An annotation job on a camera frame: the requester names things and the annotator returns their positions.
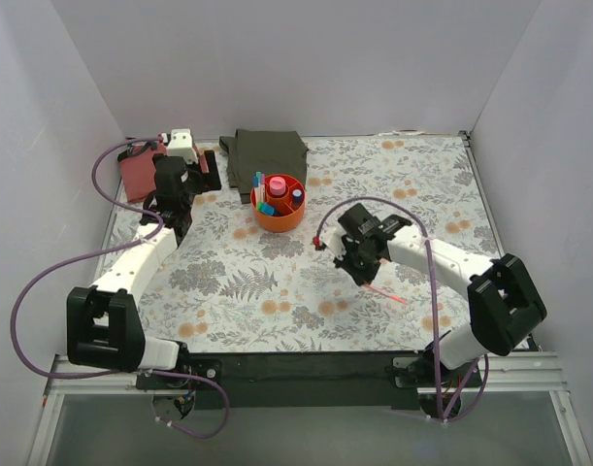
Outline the orange pen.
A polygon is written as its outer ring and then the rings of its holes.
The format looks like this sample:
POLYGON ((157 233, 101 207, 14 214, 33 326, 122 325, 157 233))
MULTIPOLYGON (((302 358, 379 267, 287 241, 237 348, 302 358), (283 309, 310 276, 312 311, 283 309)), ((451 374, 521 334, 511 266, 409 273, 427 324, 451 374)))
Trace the orange pen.
POLYGON ((408 301, 405 300, 404 298, 401 298, 401 297, 399 297, 397 295, 394 295, 394 294, 390 294, 390 293, 388 293, 386 291, 383 291, 381 289, 378 289, 378 288, 376 288, 376 287, 374 287, 374 286, 372 286, 370 284, 366 284, 365 287, 367 289, 369 289, 370 291, 376 293, 376 294, 379 294, 379 295, 381 295, 381 296, 383 296, 385 298, 391 299, 391 300, 393 300, 395 302, 398 302, 400 304, 403 304, 403 305, 407 305, 408 304, 408 301))

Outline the white pen pink cap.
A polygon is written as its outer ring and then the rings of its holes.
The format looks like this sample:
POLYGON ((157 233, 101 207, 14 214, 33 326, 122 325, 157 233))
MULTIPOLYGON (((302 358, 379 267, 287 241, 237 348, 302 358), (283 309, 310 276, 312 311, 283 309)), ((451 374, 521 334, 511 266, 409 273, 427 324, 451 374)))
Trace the white pen pink cap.
POLYGON ((258 202, 265 203, 266 202, 266 184, 265 184, 265 175, 262 173, 258 177, 258 202))

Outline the black highlighter blue cap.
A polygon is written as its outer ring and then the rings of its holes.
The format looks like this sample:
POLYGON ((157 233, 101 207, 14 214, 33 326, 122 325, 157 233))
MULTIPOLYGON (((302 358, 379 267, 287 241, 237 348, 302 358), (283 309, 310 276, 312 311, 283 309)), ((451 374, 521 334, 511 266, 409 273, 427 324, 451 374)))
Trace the black highlighter blue cap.
POLYGON ((274 216, 275 214, 276 214, 276 210, 271 205, 268 205, 267 213, 266 214, 263 214, 263 215, 266 215, 266 216, 274 216))

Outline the pink clear pencil case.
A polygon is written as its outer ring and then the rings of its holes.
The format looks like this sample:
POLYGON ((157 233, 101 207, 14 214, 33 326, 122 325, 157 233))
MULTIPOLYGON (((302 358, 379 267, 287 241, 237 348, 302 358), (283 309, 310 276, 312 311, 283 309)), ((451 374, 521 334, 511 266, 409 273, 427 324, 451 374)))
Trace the pink clear pencil case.
POLYGON ((272 197, 282 197, 287 191, 286 180, 284 177, 274 176, 268 182, 268 189, 272 197))

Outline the orange round divided container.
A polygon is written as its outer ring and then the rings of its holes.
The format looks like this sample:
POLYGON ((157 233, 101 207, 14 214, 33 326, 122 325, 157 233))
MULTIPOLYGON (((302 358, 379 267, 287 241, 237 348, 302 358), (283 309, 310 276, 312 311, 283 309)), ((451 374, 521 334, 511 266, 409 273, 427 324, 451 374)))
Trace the orange round divided container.
POLYGON ((275 210, 274 216, 266 216, 257 211, 258 192, 253 187, 250 192, 250 203, 253 208, 253 214, 258 224, 265 230, 272 233, 284 233, 296 228, 302 221, 305 213, 306 190, 304 185, 296 178, 284 174, 265 175, 266 184, 266 204, 271 205, 275 210), (268 182, 271 177, 284 177, 286 180, 287 191, 284 196, 272 197, 268 189, 268 182), (294 211, 291 208, 291 192, 299 188, 304 191, 304 201, 300 208, 294 211))

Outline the grey blue short marker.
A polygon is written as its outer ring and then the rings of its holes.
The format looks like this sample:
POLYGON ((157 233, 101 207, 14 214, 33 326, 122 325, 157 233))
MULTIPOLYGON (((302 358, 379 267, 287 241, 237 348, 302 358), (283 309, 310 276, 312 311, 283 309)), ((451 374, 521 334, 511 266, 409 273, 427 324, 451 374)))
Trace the grey blue short marker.
POLYGON ((295 188, 291 192, 291 208, 296 211, 300 208, 304 201, 304 191, 299 188, 295 188))

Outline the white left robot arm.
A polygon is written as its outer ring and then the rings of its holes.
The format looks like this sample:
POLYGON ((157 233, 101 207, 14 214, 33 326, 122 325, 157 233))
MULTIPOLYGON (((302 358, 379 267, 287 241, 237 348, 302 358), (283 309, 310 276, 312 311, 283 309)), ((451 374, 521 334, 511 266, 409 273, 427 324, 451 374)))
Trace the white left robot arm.
POLYGON ((194 198, 221 189, 213 150, 197 162, 156 153, 154 190, 144 199, 135 240, 89 287, 67 298, 67 355, 76 365, 136 372, 158 370, 168 386, 185 386, 192 375, 182 358, 184 344, 145 334, 140 300, 160 266, 181 244, 191 222, 194 198))

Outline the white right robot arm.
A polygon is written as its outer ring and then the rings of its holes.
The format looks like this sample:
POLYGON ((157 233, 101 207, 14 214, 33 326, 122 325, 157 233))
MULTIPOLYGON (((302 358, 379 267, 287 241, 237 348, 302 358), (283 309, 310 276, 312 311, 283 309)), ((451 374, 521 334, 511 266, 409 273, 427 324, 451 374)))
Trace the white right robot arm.
POLYGON ((510 354, 547 316, 527 268, 513 254, 489 258, 467 252, 428 239, 403 216, 379 219, 362 204, 350 207, 338 223, 321 235, 319 245, 333 253, 335 266, 357 285, 371 284, 386 260, 433 276, 468 303, 468 323, 444 333, 402 370, 412 382, 449 384, 463 366, 488 353, 510 354))

